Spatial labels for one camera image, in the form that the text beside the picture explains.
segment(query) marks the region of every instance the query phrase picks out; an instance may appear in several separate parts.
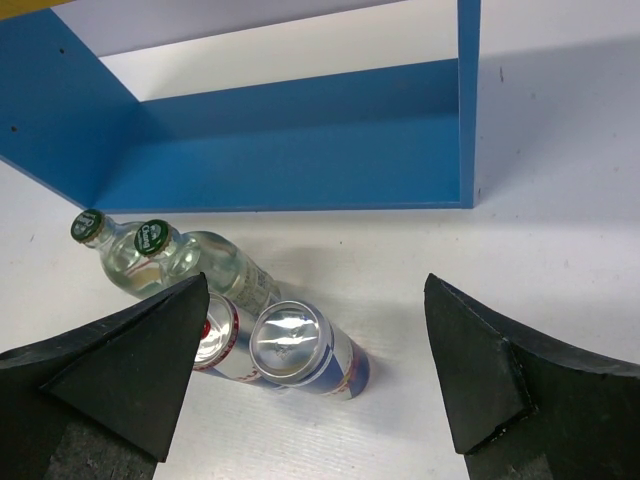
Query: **blue shelf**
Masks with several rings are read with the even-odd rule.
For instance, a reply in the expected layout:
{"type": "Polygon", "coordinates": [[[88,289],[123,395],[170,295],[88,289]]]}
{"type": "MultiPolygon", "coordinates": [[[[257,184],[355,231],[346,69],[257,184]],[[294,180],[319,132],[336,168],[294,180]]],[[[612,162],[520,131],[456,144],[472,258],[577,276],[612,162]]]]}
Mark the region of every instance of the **blue shelf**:
{"type": "Polygon", "coordinates": [[[139,103],[51,11],[6,20],[0,154],[111,212],[469,207],[477,28],[460,60],[139,103]]]}

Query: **white table surface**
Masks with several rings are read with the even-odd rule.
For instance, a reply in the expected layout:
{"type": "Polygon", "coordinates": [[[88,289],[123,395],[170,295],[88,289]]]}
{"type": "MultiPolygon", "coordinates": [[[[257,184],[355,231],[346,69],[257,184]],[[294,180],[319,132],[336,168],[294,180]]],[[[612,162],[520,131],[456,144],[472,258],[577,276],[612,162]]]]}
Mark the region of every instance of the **white table surface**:
{"type": "MultiPolygon", "coordinates": [[[[235,241],[376,372],[341,404],[194,374],[155,478],[467,478],[425,328],[429,272],[561,340],[640,362],[636,3],[485,2],[473,210],[165,216],[235,241]]],[[[133,303],[71,240],[76,207],[4,164],[0,202],[0,351],[133,303]]]]}

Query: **clear glass bottle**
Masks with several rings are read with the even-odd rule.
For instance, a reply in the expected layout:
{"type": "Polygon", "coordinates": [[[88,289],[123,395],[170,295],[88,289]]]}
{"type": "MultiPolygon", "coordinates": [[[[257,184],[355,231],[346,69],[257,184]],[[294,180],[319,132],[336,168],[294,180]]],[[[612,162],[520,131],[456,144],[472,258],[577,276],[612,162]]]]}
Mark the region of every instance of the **clear glass bottle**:
{"type": "Polygon", "coordinates": [[[166,287],[202,272],[211,292],[224,295],[253,315],[280,299],[273,278],[215,233],[180,234],[164,220],[151,220],[138,230],[135,247],[160,265],[166,287]]]}
{"type": "Polygon", "coordinates": [[[164,289],[158,264],[138,253],[133,245],[142,224],[118,224],[94,209],[85,210],[71,224],[71,237],[98,251],[102,269],[109,280],[140,299],[164,289]]]}

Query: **energy drink can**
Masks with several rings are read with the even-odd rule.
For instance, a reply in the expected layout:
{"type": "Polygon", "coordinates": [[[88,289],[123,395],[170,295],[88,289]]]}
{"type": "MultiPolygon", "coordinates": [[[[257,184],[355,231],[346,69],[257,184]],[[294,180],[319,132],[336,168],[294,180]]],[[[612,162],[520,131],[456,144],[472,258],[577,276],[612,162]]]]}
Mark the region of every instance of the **energy drink can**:
{"type": "Polygon", "coordinates": [[[369,381],[364,350],[308,303],[268,307],[258,317],[249,351],[265,379],[306,392],[348,400],[369,381]]]}
{"type": "Polygon", "coordinates": [[[248,385],[282,388],[265,380],[251,361],[249,339],[256,318],[222,295],[209,292],[209,297],[193,369],[248,385]]]}

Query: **blue and silver can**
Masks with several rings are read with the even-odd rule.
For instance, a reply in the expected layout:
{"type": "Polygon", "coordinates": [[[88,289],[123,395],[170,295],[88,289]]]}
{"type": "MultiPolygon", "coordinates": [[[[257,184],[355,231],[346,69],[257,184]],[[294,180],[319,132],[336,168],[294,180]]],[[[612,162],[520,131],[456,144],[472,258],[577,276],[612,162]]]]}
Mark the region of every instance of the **blue and silver can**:
{"type": "Polygon", "coordinates": [[[258,317],[249,342],[251,359],[266,380],[348,400],[369,381],[369,359],[314,306],[284,301],[258,317]]]}
{"type": "Polygon", "coordinates": [[[283,388],[263,378],[253,366],[249,339],[255,324],[255,316],[228,298],[209,292],[207,320],[193,369],[247,385],[283,388]]]}

